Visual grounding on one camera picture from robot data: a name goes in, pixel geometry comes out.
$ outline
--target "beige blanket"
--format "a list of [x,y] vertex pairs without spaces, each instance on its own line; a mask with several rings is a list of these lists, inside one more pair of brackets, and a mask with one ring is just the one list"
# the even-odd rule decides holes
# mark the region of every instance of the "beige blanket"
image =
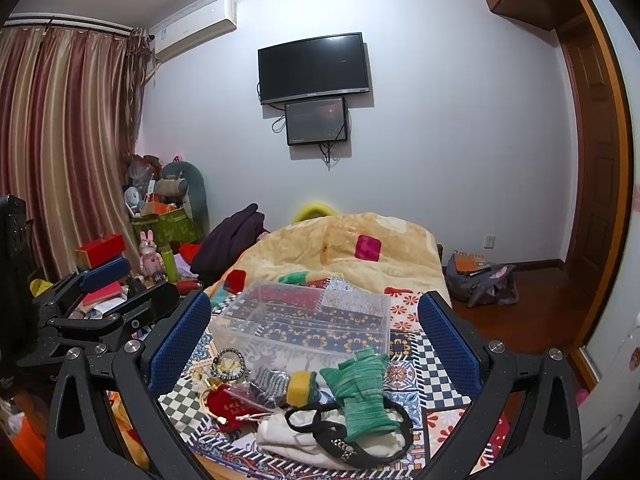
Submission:
[[[435,238],[423,227],[362,213],[306,220],[273,232],[226,275],[244,270],[245,285],[257,278],[292,283],[340,276],[378,294],[437,290],[450,303],[441,265]],[[207,290],[210,296],[216,286]]]

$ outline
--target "rabbit figurine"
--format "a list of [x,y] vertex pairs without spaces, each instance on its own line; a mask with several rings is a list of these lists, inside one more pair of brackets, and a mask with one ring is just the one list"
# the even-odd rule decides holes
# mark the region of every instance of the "rabbit figurine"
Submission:
[[155,282],[162,280],[164,275],[164,262],[156,250],[154,232],[140,233],[140,272],[146,278],[153,278]]

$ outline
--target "blue gripper pad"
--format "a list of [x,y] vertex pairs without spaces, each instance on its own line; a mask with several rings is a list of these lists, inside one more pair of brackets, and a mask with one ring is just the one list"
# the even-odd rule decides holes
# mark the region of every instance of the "blue gripper pad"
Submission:
[[129,261],[119,256],[103,263],[100,267],[85,271],[86,273],[80,277],[78,286],[83,292],[95,292],[120,278],[124,278],[130,270]]
[[165,395],[174,389],[210,319],[209,297],[200,292],[193,297],[174,329],[149,361],[148,388],[152,394]]
[[440,362],[447,371],[453,387],[462,395],[475,399],[482,389],[480,363],[469,346],[450,322],[443,308],[450,308],[444,300],[441,307],[432,294],[421,295],[418,302],[420,326]]

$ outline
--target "wooden door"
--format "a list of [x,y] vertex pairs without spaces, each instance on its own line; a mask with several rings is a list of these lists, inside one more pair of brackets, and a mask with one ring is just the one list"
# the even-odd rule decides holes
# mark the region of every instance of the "wooden door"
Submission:
[[611,82],[590,23],[559,34],[578,125],[578,195],[566,271],[595,294],[612,247],[620,186],[620,143]]

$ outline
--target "tv screen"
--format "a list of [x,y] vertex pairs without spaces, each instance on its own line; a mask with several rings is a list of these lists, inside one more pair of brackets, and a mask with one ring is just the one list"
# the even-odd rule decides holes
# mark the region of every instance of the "tv screen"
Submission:
[[325,97],[287,103],[287,144],[319,144],[347,140],[344,97]]
[[262,104],[369,91],[360,32],[262,48],[258,72]]

